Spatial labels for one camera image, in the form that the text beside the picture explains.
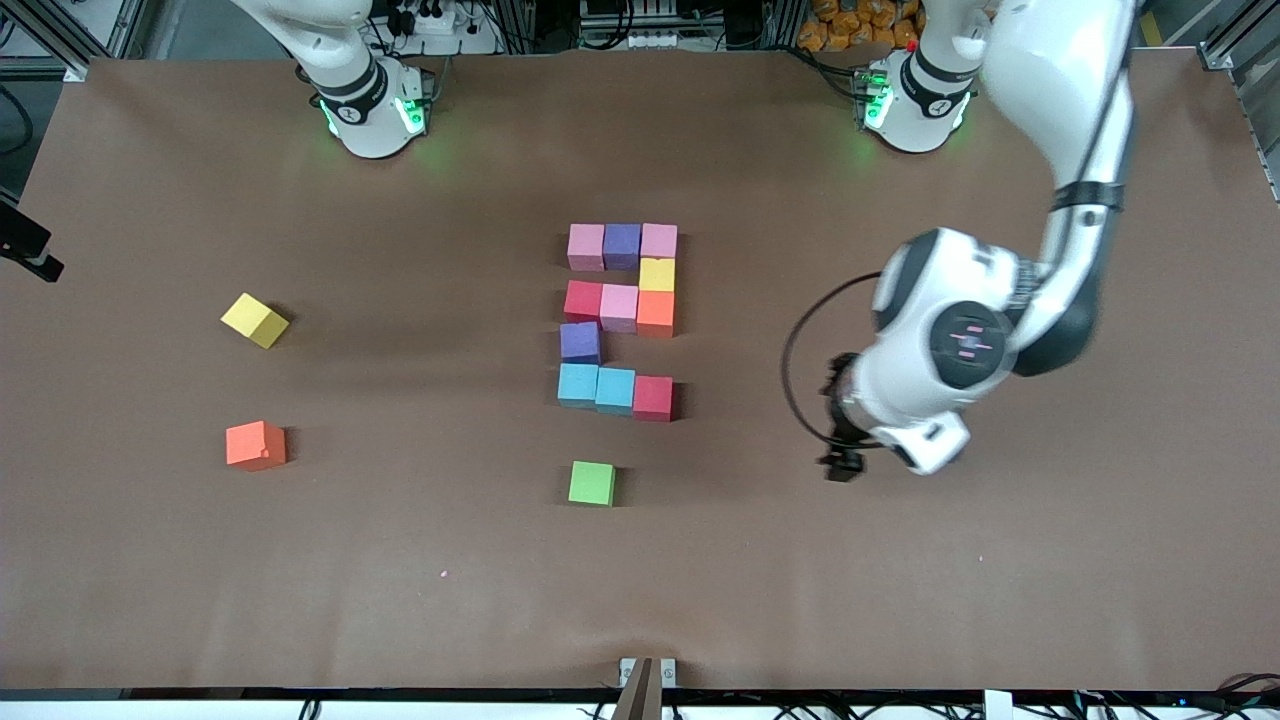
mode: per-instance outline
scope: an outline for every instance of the brown mat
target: brown mat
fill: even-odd
[[[1044,163],[984,99],[897,155],[786,56],[465,58],[431,137],[362,161],[287,63],[102,63],[23,209],[68,269],[3,269],[3,682],[1208,688],[1280,665],[1280,266],[1225,76],[1142,53],[1105,318],[978,405],[955,466],[851,486],[788,418],[780,343],[938,224],[1038,246]],[[553,404],[575,220],[678,223],[680,337],[608,355],[687,383],[646,425]],[[296,318],[262,351],[241,292]],[[813,327],[870,338],[869,292]],[[221,464],[291,428],[296,460]],[[575,459],[621,507],[564,502]]]

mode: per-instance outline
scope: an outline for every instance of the foam cube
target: foam cube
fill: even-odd
[[[676,225],[645,223],[640,229],[640,258],[676,258]]]
[[[676,293],[641,290],[636,301],[636,334],[673,337],[676,334]]]
[[[640,290],[634,284],[605,284],[600,295],[600,327],[611,333],[636,332]]]
[[[612,507],[616,478],[613,465],[575,460],[568,479],[568,501]]]
[[[604,225],[575,223],[568,227],[568,268],[571,270],[604,269]]]
[[[232,468],[252,473],[285,462],[283,429],[265,420],[227,428],[227,464]]]
[[[561,325],[561,361],[599,365],[600,325],[595,323],[564,323]]]
[[[609,270],[640,266],[640,225],[604,225],[604,266]]]
[[[676,261],[669,258],[640,260],[640,290],[676,292]]]
[[[676,397],[676,382],[671,378],[636,375],[635,400],[631,416],[649,423],[669,423]]]
[[[564,288],[564,322],[599,323],[600,295],[604,286],[584,281],[568,281]]]
[[[600,368],[595,380],[595,410],[605,415],[631,415],[635,400],[636,372],[622,368]]]
[[[562,363],[556,400],[562,407],[595,407],[595,386],[599,373],[599,365]]]
[[[271,347],[275,341],[289,327],[285,320],[266,305],[261,304],[250,293],[243,293],[223,314],[223,323],[227,323],[239,334],[256,342],[262,350]]]

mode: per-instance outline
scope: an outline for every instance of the orange cube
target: orange cube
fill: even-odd
[[[676,293],[641,290],[636,304],[636,334],[672,337],[676,334]]]
[[[227,428],[227,464],[241,470],[284,465],[284,430],[264,420]]]

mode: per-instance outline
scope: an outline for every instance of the blue cube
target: blue cube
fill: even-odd
[[[604,225],[604,269],[640,268],[640,225]]]
[[[561,406],[594,407],[599,373],[599,365],[562,364],[559,387],[556,391],[556,398],[559,400]]]
[[[631,415],[635,402],[636,372],[600,368],[595,380],[595,410],[605,415]]]
[[[561,325],[561,363],[600,364],[600,325],[564,323]]]

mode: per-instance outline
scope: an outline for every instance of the green cube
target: green cube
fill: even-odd
[[[568,480],[568,501],[613,507],[613,465],[573,461]]]

